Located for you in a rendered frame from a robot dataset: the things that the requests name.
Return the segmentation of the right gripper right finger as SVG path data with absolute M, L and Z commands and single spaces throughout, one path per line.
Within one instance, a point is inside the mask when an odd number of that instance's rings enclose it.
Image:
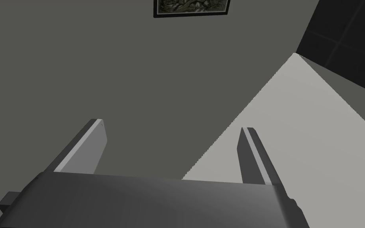
M 254 128 L 243 127 L 240 130 L 236 149 L 243 183 L 282 185 L 282 181 Z

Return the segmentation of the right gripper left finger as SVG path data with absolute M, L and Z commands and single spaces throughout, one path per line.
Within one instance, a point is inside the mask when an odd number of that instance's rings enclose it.
M 94 174 L 106 145 L 104 120 L 90 119 L 45 171 Z

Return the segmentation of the black framed wall picture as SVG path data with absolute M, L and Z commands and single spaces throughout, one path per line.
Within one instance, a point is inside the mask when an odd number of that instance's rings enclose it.
M 231 0 L 154 0 L 153 17 L 227 15 Z

